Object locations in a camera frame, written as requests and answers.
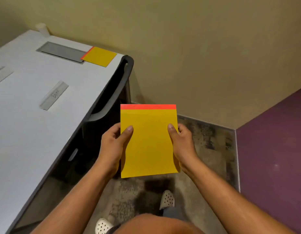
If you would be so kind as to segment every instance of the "forearm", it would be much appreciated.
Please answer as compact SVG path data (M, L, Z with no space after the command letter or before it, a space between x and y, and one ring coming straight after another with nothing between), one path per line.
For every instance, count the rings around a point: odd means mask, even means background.
M188 175L228 233L293 233L246 200L199 158L195 163L191 163Z
M32 234L81 234L108 181L104 169L94 164Z

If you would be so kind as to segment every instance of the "purple wall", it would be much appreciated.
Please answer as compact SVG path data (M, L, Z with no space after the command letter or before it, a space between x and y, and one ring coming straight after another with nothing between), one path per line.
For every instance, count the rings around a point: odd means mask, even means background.
M241 193L301 233L301 89L236 135Z

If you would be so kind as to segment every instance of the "hand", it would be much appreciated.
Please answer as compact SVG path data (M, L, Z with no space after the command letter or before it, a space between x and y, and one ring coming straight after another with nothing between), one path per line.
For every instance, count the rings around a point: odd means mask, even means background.
M131 139L133 126L129 126L120 134L120 123L117 123L107 130L101 140L100 153L96 164L103 169L109 178L112 178L118 168L122 153Z
M178 133L172 124L168 125L173 153L179 161L181 169L188 174L189 168L195 164L199 158L197 156L192 133L185 125L178 124Z

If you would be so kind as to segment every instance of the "yellow sticky note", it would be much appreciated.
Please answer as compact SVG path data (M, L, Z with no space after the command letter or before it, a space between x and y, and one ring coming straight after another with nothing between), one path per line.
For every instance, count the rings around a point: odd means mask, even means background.
M115 52L92 47L81 59L96 65L107 67L116 55L117 53Z
M133 135L121 158L121 177L177 173L168 124L178 128L174 104L121 104L121 132L133 126Z

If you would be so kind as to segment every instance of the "gray floor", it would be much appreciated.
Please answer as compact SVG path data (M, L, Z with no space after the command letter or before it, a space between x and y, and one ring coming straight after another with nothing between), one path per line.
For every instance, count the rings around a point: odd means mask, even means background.
M179 117L193 134L199 157L215 172L238 189L238 170L233 130ZM72 185L49 177L32 202L18 227L42 220L69 192ZM173 192L176 207L205 233L226 233L220 221L183 172L126 179L112 179L84 231L93 234L101 217L114 219L114 224L130 220L141 213L161 215L160 199L164 190Z

